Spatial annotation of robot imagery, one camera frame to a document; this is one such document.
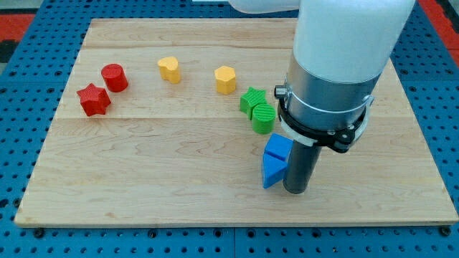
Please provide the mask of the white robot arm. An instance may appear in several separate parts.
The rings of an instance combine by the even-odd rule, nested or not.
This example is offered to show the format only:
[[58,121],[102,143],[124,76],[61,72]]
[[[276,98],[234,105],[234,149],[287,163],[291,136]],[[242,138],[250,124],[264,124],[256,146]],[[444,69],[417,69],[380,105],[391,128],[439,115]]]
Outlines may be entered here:
[[414,0],[229,0],[238,11],[298,10],[288,70],[288,114],[316,130],[341,130],[364,111]]

